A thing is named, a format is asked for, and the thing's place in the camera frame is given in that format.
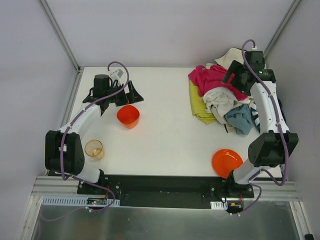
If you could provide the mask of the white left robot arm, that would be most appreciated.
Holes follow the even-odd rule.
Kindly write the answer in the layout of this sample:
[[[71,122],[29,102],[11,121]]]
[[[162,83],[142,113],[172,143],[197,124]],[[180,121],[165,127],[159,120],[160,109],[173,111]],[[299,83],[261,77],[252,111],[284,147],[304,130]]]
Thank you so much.
[[[110,104],[121,107],[143,100],[131,80],[122,84],[116,73],[95,75],[93,87],[75,117],[60,129],[46,133],[45,168],[65,178],[77,177],[91,183],[99,182],[103,171],[86,163],[82,137]]]

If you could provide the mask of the cream canvas tote bag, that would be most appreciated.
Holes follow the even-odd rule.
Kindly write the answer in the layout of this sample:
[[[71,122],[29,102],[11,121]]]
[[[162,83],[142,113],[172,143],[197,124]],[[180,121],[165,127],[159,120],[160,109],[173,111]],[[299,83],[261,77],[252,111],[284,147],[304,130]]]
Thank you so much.
[[[231,66],[233,61],[243,64],[242,50],[234,47],[230,48],[222,57],[214,59],[214,61],[226,70]]]

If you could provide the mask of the magenta pink cloth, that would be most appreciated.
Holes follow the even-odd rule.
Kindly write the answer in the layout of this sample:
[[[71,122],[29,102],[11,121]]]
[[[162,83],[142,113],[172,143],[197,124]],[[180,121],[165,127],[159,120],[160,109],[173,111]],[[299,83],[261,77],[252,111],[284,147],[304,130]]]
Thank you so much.
[[[198,94],[203,97],[208,91],[224,87],[230,90],[238,101],[243,101],[248,96],[241,93],[238,89],[231,85],[231,80],[235,74],[232,73],[227,83],[223,83],[222,80],[226,75],[227,70],[220,65],[212,65],[209,69],[203,65],[198,65],[191,73],[188,74],[189,80],[198,87]]]

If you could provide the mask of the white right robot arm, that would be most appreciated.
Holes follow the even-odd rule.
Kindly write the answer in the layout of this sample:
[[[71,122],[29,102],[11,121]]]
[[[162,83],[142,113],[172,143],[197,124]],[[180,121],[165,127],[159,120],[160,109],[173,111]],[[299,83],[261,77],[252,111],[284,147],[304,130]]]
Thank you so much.
[[[281,112],[273,70],[265,68],[262,51],[244,51],[243,63],[234,60],[223,83],[252,96],[257,107],[260,135],[249,145],[248,159],[232,170],[226,180],[228,191],[243,191],[260,173],[286,166],[298,144],[297,133],[291,133]]]

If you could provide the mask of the yellow-green cloth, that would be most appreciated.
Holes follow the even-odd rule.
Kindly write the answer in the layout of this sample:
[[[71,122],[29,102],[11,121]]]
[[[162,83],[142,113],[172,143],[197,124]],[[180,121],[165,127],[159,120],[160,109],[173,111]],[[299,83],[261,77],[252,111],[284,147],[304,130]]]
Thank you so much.
[[[206,104],[203,98],[199,96],[199,88],[190,80],[189,81],[189,98],[192,115],[202,123],[209,125],[217,121],[212,113],[206,112]]]

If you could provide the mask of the white cloth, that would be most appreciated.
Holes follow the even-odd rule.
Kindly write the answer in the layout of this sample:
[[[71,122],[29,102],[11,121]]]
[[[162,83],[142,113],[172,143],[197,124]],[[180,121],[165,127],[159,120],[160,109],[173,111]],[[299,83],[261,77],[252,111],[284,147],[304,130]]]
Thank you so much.
[[[245,96],[244,100],[237,100],[234,93],[226,87],[216,87],[207,91],[203,97],[206,113],[211,113],[220,124],[227,124],[225,115],[232,109],[254,101],[252,96]]]

